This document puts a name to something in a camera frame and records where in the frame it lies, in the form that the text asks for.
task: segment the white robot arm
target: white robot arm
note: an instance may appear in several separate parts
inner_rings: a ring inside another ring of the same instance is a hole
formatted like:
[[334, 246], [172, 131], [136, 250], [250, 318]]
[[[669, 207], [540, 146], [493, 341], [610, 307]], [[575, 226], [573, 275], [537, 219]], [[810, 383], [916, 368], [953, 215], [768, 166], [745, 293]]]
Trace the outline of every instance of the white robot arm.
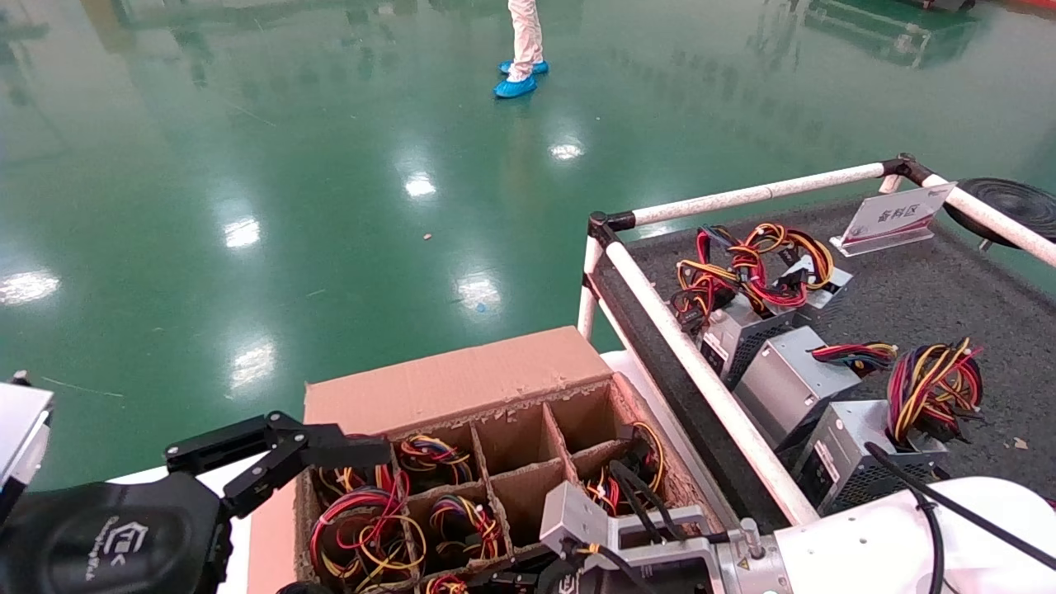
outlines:
[[[937, 506], [934, 512], [945, 560], [942, 592], [1056, 593], [1056, 571], [1051, 569], [1056, 554], [1056, 512], [1044, 499], [993, 478], [943, 481], [932, 488], [1040, 550], [1050, 563], [1046, 567], [953, 511]], [[670, 514], [676, 524], [706, 525], [697, 506]], [[662, 525], [659, 513], [648, 516]], [[703, 559], [708, 568], [704, 590], [711, 594], [926, 594], [931, 583], [932, 533], [910, 490], [773, 535], [760, 536], [755, 522], [744, 520], [742, 530], [728, 535], [621, 547], [623, 537], [643, 531], [638, 517], [609, 518], [566, 482], [547, 495], [541, 540], [563, 559], [582, 555], [578, 562], [585, 571], [626, 571]], [[589, 544], [597, 552], [584, 554], [583, 547]], [[636, 581], [647, 586], [647, 579]]]

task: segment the power supply vent grille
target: power supply vent grille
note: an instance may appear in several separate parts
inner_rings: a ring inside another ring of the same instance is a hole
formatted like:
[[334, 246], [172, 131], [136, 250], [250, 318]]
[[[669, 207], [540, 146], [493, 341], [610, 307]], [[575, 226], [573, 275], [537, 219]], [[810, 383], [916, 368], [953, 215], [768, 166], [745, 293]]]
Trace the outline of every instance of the power supply vent grille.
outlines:
[[[931, 482], [931, 467], [924, 464], [906, 464], [902, 469], [913, 478], [924, 482]], [[905, 488], [905, 485], [898, 478], [892, 477], [883, 466], [867, 466], [856, 470], [847, 480], [847, 484], [841, 489], [840, 495], [830, 506], [830, 514], [843, 512], [863, 503], [868, 503], [874, 499], [886, 497], [892, 493], [898, 493]]]
[[733, 363], [730, 364], [730, 373], [727, 375], [727, 384], [729, 386], [736, 386], [740, 382], [740, 376], [744, 375], [744, 372], [748, 370], [748, 366], [755, 359], [755, 355], [759, 352], [762, 344], [778, 334], [788, 332], [788, 330], [787, 326], [780, 324], [744, 337], [740, 341], [740, 345], [737, 345], [737, 352], [733, 355]]

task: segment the cardboard box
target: cardboard box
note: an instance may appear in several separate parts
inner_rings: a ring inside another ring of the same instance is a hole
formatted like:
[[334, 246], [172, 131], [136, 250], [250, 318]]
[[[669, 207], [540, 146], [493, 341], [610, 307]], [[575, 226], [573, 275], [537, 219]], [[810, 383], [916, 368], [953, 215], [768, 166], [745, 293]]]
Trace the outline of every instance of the cardboard box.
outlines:
[[[667, 453], [663, 499], [673, 506], [702, 503], [641, 395], [574, 328], [309, 385], [304, 410], [305, 423], [338, 423], [346, 433], [398, 442], [423, 432], [472, 451], [477, 480], [414, 494], [403, 513], [425, 526], [441, 494], [486, 499], [499, 520], [504, 558], [541, 546], [547, 491], [596, 476], [623, 445], [619, 428], [634, 421], [653, 427]], [[302, 474], [253, 515], [250, 594], [315, 577], [306, 542], [321, 509], [308, 477]], [[721, 530], [714, 516], [710, 523], [700, 527]]]

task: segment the black round object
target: black round object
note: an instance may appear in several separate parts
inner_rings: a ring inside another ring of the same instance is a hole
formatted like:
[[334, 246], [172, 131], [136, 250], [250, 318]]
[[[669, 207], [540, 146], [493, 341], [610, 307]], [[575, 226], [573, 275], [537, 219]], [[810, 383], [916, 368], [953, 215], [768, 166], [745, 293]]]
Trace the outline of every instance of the black round object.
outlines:
[[333, 594], [331, 589], [310, 581], [298, 581], [283, 588], [276, 594]]
[[[998, 178], [961, 180], [957, 187], [978, 198], [983, 204], [1056, 243], [1056, 197], [1043, 189]], [[1007, 247], [1018, 246], [985, 225], [977, 223], [948, 202], [942, 205], [962, 227]]]

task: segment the person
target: person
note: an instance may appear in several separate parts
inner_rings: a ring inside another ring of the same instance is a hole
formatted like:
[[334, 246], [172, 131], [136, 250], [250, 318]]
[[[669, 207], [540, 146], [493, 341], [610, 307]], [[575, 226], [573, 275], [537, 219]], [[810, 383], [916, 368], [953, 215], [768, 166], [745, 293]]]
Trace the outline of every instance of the person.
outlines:
[[543, 27], [539, 24], [535, 0], [509, 0], [513, 21], [513, 59], [498, 64], [506, 74], [495, 87], [499, 98], [520, 97], [535, 90], [535, 76], [550, 71], [543, 58]]

